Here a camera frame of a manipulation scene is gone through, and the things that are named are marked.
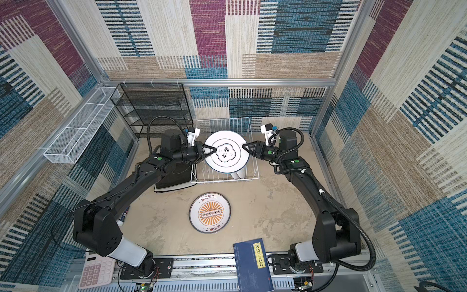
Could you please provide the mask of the black square plate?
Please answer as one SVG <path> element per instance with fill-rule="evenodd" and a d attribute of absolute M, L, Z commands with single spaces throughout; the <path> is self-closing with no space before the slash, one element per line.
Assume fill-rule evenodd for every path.
<path fill-rule="evenodd" d="M 160 182 L 155 184 L 158 189 L 192 182 L 192 164 L 177 163 L 173 171 L 167 174 Z"/>

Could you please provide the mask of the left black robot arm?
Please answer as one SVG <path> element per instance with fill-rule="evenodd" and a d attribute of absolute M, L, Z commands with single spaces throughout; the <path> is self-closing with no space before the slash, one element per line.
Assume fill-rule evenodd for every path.
<path fill-rule="evenodd" d="M 178 135 L 179 147 L 150 149 L 150 155 L 136 164 L 131 176 L 114 189 L 92 201 L 82 200 L 74 210 L 73 239 L 92 252 L 119 260 L 133 268 L 139 277 L 149 277 L 155 268 L 153 253 L 126 239 L 117 219 L 147 189 L 174 173 L 176 165 L 204 161 L 216 148 L 197 141 L 197 131 L 190 128 Z"/>

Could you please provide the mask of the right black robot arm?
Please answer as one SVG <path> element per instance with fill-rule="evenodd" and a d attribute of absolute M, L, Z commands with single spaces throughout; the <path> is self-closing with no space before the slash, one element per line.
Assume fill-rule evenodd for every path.
<path fill-rule="evenodd" d="M 334 263 L 353 271 L 369 271 L 376 264 L 376 251 L 368 234 L 359 224 L 358 213 L 336 201 L 318 181 L 309 163 L 299 156 L 304 134 L 292 127 L 273 129 L 276 146 L 264 141 L 243 144 L 252 157 L 269 162 L 276 175 L 283 175 L 309 204 L 316 223 L 310 240 L 293 244 L 289 250 L 292 264 L 318 261 Z"/>

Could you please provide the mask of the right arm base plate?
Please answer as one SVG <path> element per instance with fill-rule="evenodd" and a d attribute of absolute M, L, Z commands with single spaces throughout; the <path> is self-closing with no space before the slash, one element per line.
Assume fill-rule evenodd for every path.
<path fill-rule="evenodd" d="M 297 262 L 288 254 L 273 253 L 267 256 L 267 261 L 272 266 L 273 274 L 323 273 L 322 264 L 315 261 Z"/>

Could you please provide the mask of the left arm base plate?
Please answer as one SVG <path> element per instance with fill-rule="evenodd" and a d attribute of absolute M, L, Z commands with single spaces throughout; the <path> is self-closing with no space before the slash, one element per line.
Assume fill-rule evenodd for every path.
<path fill-rule="evenodd" d="M 145 261 L 138 267 L 124 264 L 119 280 L 168 279 L 172 273 L 173 263 L 174 258 L 153 258 L 152 261 Z"/>

